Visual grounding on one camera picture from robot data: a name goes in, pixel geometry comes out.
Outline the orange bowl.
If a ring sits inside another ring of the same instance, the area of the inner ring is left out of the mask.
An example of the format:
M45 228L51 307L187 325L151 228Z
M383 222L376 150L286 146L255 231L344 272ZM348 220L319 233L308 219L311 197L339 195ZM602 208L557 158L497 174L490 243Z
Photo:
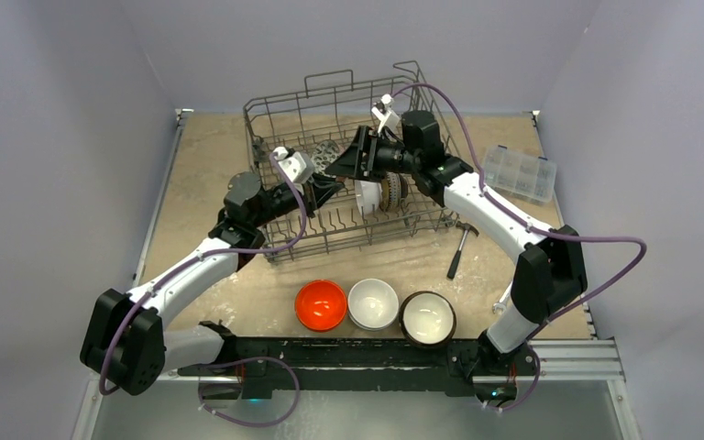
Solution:
M324 333L347 317L347 295L331 280L312 280L302 286L294 300L298 321L306 329Z

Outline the brown gold patterned bowl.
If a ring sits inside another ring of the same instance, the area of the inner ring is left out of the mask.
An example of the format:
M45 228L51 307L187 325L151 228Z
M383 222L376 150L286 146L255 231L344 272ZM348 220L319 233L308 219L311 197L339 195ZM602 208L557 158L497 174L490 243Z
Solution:
M399 210L405 202L408 191L407 181L401 174L388 172L381 182L379 209L383 212Z

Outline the floral patterned bowl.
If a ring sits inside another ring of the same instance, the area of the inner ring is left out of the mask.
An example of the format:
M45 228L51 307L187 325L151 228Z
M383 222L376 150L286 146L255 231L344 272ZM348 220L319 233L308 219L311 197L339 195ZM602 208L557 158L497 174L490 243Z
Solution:
M324 177L333 178L334 175L329 174L326 169L338 159L340 154L341 148L333 139L326 139L318 143L311 155L314 172Z

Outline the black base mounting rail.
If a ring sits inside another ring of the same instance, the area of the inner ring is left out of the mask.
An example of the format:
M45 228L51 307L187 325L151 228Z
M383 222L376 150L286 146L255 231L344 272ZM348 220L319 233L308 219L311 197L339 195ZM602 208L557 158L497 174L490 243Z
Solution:
M512 376L532 376L535 357L525 346L495 358L477 339L452 339L422 349L398 338L228 336L209 365L180 368L182 376L231 377L245 399L274 391L430 391L448 397L514 398Z

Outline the black handled hammer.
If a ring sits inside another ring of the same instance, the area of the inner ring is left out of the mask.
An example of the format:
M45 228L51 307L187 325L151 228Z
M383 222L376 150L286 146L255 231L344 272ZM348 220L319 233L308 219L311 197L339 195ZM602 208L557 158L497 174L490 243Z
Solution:
M469 234L472 234L472 235L474 235L475 237L477 237L477 236L479 235L479 231L477 230L477 228L474 227L474 226L473 226L472 224L470 224L470 223L458 221L458 222L456 222L455 227L458 228L458 229L460 229L460 230L462 230L462 231L463 231L463 235L462 235L462 237L461 237L461 239L460 239L460 242L459 242L459 244L458 244L457 250L456 250L456 252L455 252L455 254L454 254L453 258L452 258L452 261L451 261L450 266L449 266L449 268L448 268L448 270L447 270L447 273L446 273L446 277L447 277L449 280L453 280L453 279L455 278L455 276L457 275L457 270L458 270L459 262L460 262L461 257L462 257L462 253L463 253L464 246L465 246L466 241L467 241L467 239L468 239L468 235L469 235Z

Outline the clear plastic organizer box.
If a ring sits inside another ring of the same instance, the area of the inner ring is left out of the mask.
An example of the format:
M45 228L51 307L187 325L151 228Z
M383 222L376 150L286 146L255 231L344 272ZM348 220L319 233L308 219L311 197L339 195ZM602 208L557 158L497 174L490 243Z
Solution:
M482 168L485 183L499 192L537 204L554 197L557 165L547 158L498 145L487 148Z

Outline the black bowl white inside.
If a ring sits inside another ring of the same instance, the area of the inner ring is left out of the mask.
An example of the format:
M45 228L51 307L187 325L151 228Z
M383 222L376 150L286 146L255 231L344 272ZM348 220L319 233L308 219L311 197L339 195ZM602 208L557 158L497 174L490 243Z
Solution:
M422 349L445 347L457 329L451 303L434 291L409 295L400 307L398 319L405 339Z

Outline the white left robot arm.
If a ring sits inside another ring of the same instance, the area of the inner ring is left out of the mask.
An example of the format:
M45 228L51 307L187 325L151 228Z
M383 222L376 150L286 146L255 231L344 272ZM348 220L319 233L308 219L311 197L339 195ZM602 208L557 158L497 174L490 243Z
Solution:
M221 327L199 324L170 332L168 325L210 287L265 253L262 226L298 211L301 238L308 217L343 187L321 178L265 189L250 171L231 178L217 222L197 249L156 279L126 293L109 289L96 300L80 359L98 372L100 393L139 395L161 373L194 365L215 375L231 371L237 351L225 342Z

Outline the silver wrench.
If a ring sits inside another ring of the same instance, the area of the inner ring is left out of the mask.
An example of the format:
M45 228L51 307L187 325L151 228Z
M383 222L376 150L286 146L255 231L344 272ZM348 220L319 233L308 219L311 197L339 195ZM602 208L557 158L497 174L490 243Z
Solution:
M512 284L510 283L504 290L502 296L492 305L494 314L503 314L507 310L508 301L511 298Z

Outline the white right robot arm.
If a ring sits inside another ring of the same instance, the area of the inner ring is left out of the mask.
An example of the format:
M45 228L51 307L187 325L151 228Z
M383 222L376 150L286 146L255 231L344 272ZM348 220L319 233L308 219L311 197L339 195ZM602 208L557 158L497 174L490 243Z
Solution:
M325 170L368 182L389 172L408 174L420 193L467 219L506 252L515 264L512 305L478 339L480 366L499 373L513 362L513 351L549 316L586 291L578 232L527 218L493 191L480 173L446 150L431 112L408 111L400 126L401 134L395 137L359 126L349 147Z

